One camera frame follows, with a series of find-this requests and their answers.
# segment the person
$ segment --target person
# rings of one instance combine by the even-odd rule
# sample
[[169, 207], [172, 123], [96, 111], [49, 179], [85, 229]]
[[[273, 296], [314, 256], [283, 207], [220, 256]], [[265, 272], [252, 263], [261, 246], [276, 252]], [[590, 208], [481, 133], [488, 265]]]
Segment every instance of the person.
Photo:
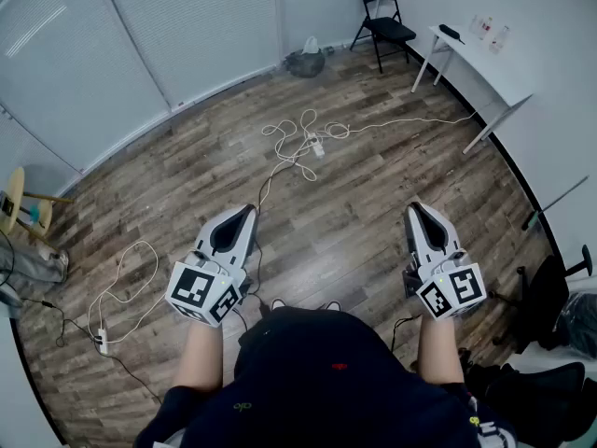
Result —
[[68, 254], [55, 253], [44, 248], [44, 255], [29, 246], [10, 242], [0, 231], [0, 273], [10, 276], [20, 274], [39, 282], [61, 283], [68, 274]]
[[417, 375], [337, 302], [271, 309], [239, 339], [224, 388], [222, 328], [191, 323], [174, 387], [136, 448], [516, 446], [467, 392], [451, 318], [423, 316]]

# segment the sneaker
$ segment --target sneaker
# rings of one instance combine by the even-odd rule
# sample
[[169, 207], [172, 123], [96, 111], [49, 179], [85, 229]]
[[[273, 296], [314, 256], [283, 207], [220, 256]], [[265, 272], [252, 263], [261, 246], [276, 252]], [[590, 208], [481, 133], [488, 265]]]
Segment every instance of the sneaker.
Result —
[[66, 252], [65, 250], [60, 251], [60, 262], [64, 265], [64, 269], [68, 270], [69, 258], [68, 252]]
[[332, 301], [326, 306], [326, 310], [335, 310], [336, 312], [341, 312], [342, 308], [340, 307], [339, 302]]
[[286, 304], [282, 299], [274, 299], [273, 301], [271, 301], [270, 308], [272, 310], [279, 309], [280, 307], [286, 307]]

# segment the black shirt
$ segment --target black shirt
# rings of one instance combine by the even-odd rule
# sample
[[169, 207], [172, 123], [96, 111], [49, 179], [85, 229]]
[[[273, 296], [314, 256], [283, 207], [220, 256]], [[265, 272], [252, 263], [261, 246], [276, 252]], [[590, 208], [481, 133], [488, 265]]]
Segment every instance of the black shirt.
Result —
[[172, 388], [135, 446], [182, 428], [183, 448], [515, 446], [512, 428], [463, 385], [406, 371], [351, 315], [276, 309], [240, 343], [232, 384], [213, 395]]

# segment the wooden floor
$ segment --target wooden floor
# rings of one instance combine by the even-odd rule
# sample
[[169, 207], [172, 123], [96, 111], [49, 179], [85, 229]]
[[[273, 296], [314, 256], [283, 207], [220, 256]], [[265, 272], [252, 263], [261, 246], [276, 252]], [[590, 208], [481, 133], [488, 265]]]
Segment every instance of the wooden floor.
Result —
[[[312, 80], [285, 71], [257, 77], [225, 91], [143, 136], [85, 178], [71, 192], [76, 203], [56, 206], [50, 240], [71, 255], [62, 286], [25, 285], [21, 293], [46, 298], [86, 326], [90, 303], [112, 283], [123, 250], [139, 240], [160, 256], [155, 281], [135, 303], [123, 307], [105, 300], [104, 320], [114, 339], [128, 331], [166, 287], [175, 261], [191, 247], [201, 224], [225, 208], [256, 203], [259, 187], [277, 162], [275, 139], [261, 128], [282, 119], [299, 121], [306, 108], [318, 112], [317, 128], [338, 120], [358, 129], [398, 118], [458, 119], [468, 116], [432, 77], [410, 87], [420, 66], [402, 55], [384, 62], [380, 76], [369, 45], [356, 53], [337, 52]], [[409, 262], [403, 211], [407, 203], [433, 205], [456, 226], [464, 248], [480, 264], [488, 289], [509, 293], [516, 267], [531, 272], [550, 252], [541, 229], [520, 231], [531, 205], [490, 142], [462, 149], [479, 132], [474, 120], [457, 125], [401, 122], [326, 141], [326, 155], [301, 160], [318, 175], [285, 171], [272, 184], [259, 221], [263, 247], [265, 301], [316, 308], [331, 300], [371, 325], [389, 343], [399, 317], [423, 307], [404, 297], [401, 271]], [[151, 275], [152, 254], [130, 253], [115, 287], [131, 295]], [[248, 263], [255, 278], [257, 258]], [[73, 326], [67, 345], [57, 348], [60, 316], [28, 305], [19, 322], [31, 372], [49, 412], [72, 447], [130, 446], [156, 413], [158, 404], [117, 364], [101, 358]], [[257, 300], [241, 308], [249, 326], [258, 320]], [[482, 363], [504, 361], [511, 347], [493, 347], [492, 336], [512, 313], [496, 301], [458, 321], [458, 343]], [[97, 327], [97, 313], [91, 321]], [[171, 379], [185, 340], [187, 321], [166, 303], [146, 318], [126, 341], [110, 346], [129, 369], [160, 396]], [[225, 380], [239, 351], [243, 324], [224, 321]], [[416, 358], [418, 323], [396, 335], [396, 356]]]

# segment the electrical cord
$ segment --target electrical cord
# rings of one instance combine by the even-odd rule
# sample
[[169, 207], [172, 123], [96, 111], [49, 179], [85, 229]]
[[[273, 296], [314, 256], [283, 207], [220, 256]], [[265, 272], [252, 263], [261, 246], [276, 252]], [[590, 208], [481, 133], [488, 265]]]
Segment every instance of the electrical cord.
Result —
[[[118, 282], [118, 278], [120, 277], [120, 269], [122, 269], [122, 261], [124, 260], [124, 256], [126, 256], [127, 252], [129, 252], [131, 249], [133, 249], [134, 247], [136, 247], [139, 244], [145, 244], [147, 245], [147, 247], [149, 247], [151, 249], [151, 251], [153, 252], [153, 255], [156, 258], [156, 268], [153, 271], [153, 274], [151, 275], [151, 278], [145, 282], [143, 284], [143, 286], [137, 290], [137, 292], [130, 297], [127, 300], [122, 300], [119, 299], [116, 295], [114, 295], [112, 292], [110, 292], [110, 289], [116, 284], [116, 282]], [[118, 268], [116, 271], [116, 279], [114, 280], [114, 282], [106, 289], [104, 289], [100, 295], [98, 295], [95, 300], [91, 303], [90, 305], [90, 309], [87, 312], [87, 330], [89, 332], [89, 335], [91, 337], [94, 337], [93, 332], [91, 332], [91, 326], [90, 326], [90, 320], [91, 320], [91, 308], [93, 307], [93, 305], [95, 305], [95, 302], [98, 302], [98, 312], [99, 312], [99, 316], [100, 316], [100, 329], [102, 329], [104, 327], [104, 322], [102, 320], [102, 299], [104, 298], [104, 294], [107, 294], [109, 296], [111, 296], [113, 299], [115, 299], [116, 301], [118, 301], [119, 303], [129, 303], [131, 301], [133, 301], [135, 299], [135, 297], [137, 297], [141, 292], [143, 292], [143, 290], [149, 285], [151, 284], [151, 281], [154, 279], [154, 277], [156, 276], [156, 273], [158, 272], [158, 267], [160, 266], [160, 260], [158, 258], [158, 254], [156, 253], [156, 249], [154, 249], [150, 243], [146, 242], [146, 241], [138, 241], [136, 243], [134, 243], [133, 245], [127, 247], [127, 249], [122, 253], [122, 256], [120, 256], [120, 262], [118, 263]], [[141, 322], [143, 321], [143, 319], [145, 317], [147, 317], [151, 311], [153, 309], [156, 308], [156, 306], [164, 299], [164, 297], [166, 297], [166, 293], [164, 292], [163, 294], [161, 294], [161, 297], [149, 308], [149, 310], [147, 312], [145, 312], [141, 318], [139, 318], [139, 320], [137, 321], [136, 325], [129, 330], [124, 336], [120, 337], [117, 340], [109, 340], [109, 341], [104, 341], [104, 343], [119, 343], [122, 342], [124, 339], [126, 339], [129, 335], [131, 335], [134, 331], [136, 331], [139, 326], [141, 325]]]
[[422, 314], [415, 315], [414, 317], [398, 318], [398, 320], [394, 324], [394, 331], [392, 332], [392, 345], [390, 347], [392, 353], [394, 353], [394, 344], [396, 343], [396, 330], [398, 329], [398, 327], [400, 327], [402, 324], [406, 322], [410, 322], [411, 320], [416, 320], [421, 315]]
[[156, 399], [160, 405], [161, 405], [161, 399], [160, 397], [158, 397], [152, 390], [151, 388], [149, 388], [149, 386], [147, 386], [147, 384], [141, 380], [139, 377], [137, 377], [136, 375], [133, 375], [132, 372], [127, 368], [127, 366], [124, 364], [124, 362], [122, 360], [120, 360], [120, 358], [118, 357], [114, 357], [114, 356], [109, 356], [109, 355], [104, 355], [100, 349], [98, 348], [98, 344], [101, 344], [101, 342], [98, 342], [97, 339], [93, 338], [93, 336], [91, 336], [87, 330], [83, 329], [80, 325], [78, 325], [77, 322], [75, 322], [74, 320], [70, 319], [70, 318], [66, 318], [65, 314], [64, 314], [64, 310], [61, 309], [60, 307], [57, 307], [56, 305], [48, 302], [48, 301], [35, 301], [33, 299], [27, 299], [26, 297], [22, 298], [24, 301], [29, 301], [29, 302], [34, 302], [34, 303], [40, 303], [41, 305], [43, 305], [44, 307], [48, 307], [49, 309], [55, 309], [57, 311], [60, 312], [61, 317], [62, 317], [62, 329], [60, 332], [60, 335], [56, 338], [56, 340], [54, 341], [56, 343], [56, 346], [59, 348], [63, 348], [66, 346], [66, 341], [64, 340], [64, 329], [66, 327], [66, 322], [70, 322], [71, 324], [73, 324], [75, 327], [77, 327], [79, 330], [81, 330], [85, 336], [93, 343], [93, 347], [95, 348], [95, 351], [100, 354], [102, 357], [105, 358], [112, 358], [113, 360], [117, 361], [120, 365], [122, 365], [122, 368], [132, 377], [134, 378], [137, 382], [139, 382], [142, 386], [144, 386], [146, 388], [146, 390], [151, 394], [151, 396]]
[[[483, 106], [481, 109], [491, 105], [492, 103], [493, 103], [493, 101], [489, 102], [488, 104]], [[313, 112], [313, 119], [309, 123], [304, 124], [303, 120], [305, 118], [305, 115], [309, 112]], [[261, 207], [263, 202], [267, 199], [267, 197], [270, 195], [271, 179], [273, 178], [274, 173], [276, 173], [276, 170], [285, 162], [292, 162], [292, 166], [297, 165], [300, 168], [303, 177], [305, 179], [307, 179], [308, 181], [314, 182], [317, 180], [317, 174], [310, 167], [305, 166], [304, 164], [299, 164], [297, 162], [297, 160], [300, 157], [309, 154], [312, 147], [321, 145], [324, 142], [324, 139], [326, 139], [326, 138], [346, 139], [348, 136], [350, 136], [353, 133], [361, 133], [363, 131], [368, 130], [369, 128], [383, 128], [384, 126], [387, 126], [389, 124], [394, 124], [394, 123], [404, 122], [404, 121], [423, 121], [423, 122], [440, 122], [440, 123], [446, 123], [446, 124], [458, 124], [461, 121], [466, 121], [467, 119], [473, 118], [478, 112], [479, 112], [478, 110], [475, 110], [475, 112], [472, 113], [471, 115], [464, 117], [464, 118], [457, 119], [456, 121], [446, 121], [445, 119], [435, 119], [435, 118], [433, 118], [433, 119], [425, 119], [425, 118], [392, 119], [391, 121], [386, 121], [385, 123], [381, 123], [381, 124], [369, 124], [368, 126], [361, 128], [360, 130], [351, 130], [350, 124], [345, 125], [345, 124], [337, 122], [337, 121], [330, 121], [329, 123], [326, 123], [326, 126], [324, 127], [323, 130], [314, 130], [312, 132], [309, 132], [308, 128], [317, 121], [317, 111], [315, 111], [312, 108], [308, 108], [308, 109], [305, 109], [302, 112], [302, 114], [300, 115], [300, 127], [303, 131], [303, 142], [294, 153], [289, 154], [289, 155], [283, 154], [282, 148], [283, 148], [286, 140], [289, 137], [294, 136], [299, 131], [299, 127], [297, 126], [297, 123], [295, 123], [294, 121], [292, 121], [290, 119], [283, 119], [278, 124], [268, 124], [261, 129], [261, 134], [263, 134], [264, 136], [271, 136], [272, 134], [278, 133], [278, 132], [282, 133], [282, 137], [278, 141], [276, 141], [276, 143], [273, 146], [276, 156], [280, 160], [280, 162], [278, 164], [276, 164], [276, 166], [273, 168], [273, 170], [271, 171], [270, 178], [266, 181], [266, 184], [268, 185], [268, 190], [267, 190], [265, 196], [263, 197], [263, 199], [261, 199], [261, 191], [259, 192], [259, 208]], [[291, 130], [288, 132], [286, 132], [282, 128], [282, 125], [285, 123], [288, 123], [291, 128]], [[333, 130], [335, 128], [340, 128], [341, 129], [340, 133], [334, 133]]]
[[241, 318], [241, 320], [243, 321], [244, 324], [244, 331], [247, 332], [249, 330], [249, 328], [246, 325], [246, 321], [244, 320], [244, 317], [241, 315], [241, 313], [236, 310], [236, 309], [232, 309], [232, 312], [234, 312], [234, 314], [236, 314], [237, 316], [239, 316]]
[[[267, 185], [268, 183], [271, 183], [271, 180], [272, 180], [274, 177], [276, 177], [278, 174], [280, 174], [280, 173], [283, 173], [284, 171], [286, 171], [286, 170], [288, 170], [288, 169], [291, 169], [291, 168], [293, 168], [293, 167], [294, 167], [294, 166], [297, 164], [297, 160], [298, 160], [298, 159], [299, 159], [299, 158], [296, 158], [296, 159], [295, 159], [295, 160], [292, 162], [292, 164], [291, 164], [290, 166], [287, 166], [287, 167], [285, 167], [285, 168], [281, 169], [281, 170], [280, 170], [280, 171], [278, 171], [277, 173], [274, 173], [274, 172], [272, 172], [272, 173], [271, 173], [271, 174], [268, 176], [268, 178], [267, 178], [267, 179], [266, 179], [266, 180], [263, 182], [263, 184], [261, 185], [261, 188], [259, 188], [259, 193], [258, 193], [258, 195], [257, 195], [257, 200], [258, 200], [258, 203], [257, 203], [257, 218], [256, 218], [256, 224], [257, 224], [257, 226], [258, 226], [259, 218], [261, 217], [261, 202], [260, 202], [260, 201], [261, 201], [261, 193], [263, 192], [263, 189], [266, 187], [266, 185]], [[257, 240], [257, 234], [255, 234], [255, 236], [254, 236], [253, 240], [255, 241], [255, 245], [257, 246], [257, 249], [259, 250], [259, 261], [258, 261], [258, 263], [257, 263], [257, 288], [256, 288], [256, 289], [255, 289], [253, 292], [247, 292], [247, 293], [244, 295], [243, 299], [246, 299], [248, 296], [252, 295], [252, 296], [255, 296], [255, 297], [257, 297], [257, 298], [259, 299], [259, 302], [260, 302], [262, 305], [265, 305], [265, 302], [264, 302], [264, 301], [263, 301], [263, 300], [262, 300], [262, 299], [261, 299], [261, 298], [260, 298], [260, 297], [257, 295], [257, 293], [258, 293], [258, 292], [259, 292], [259, 290], [261, 289], [261, 262], [263, 261], [263, 249], [261, 248], [261, 245], [259, 245], [259, 241]]]

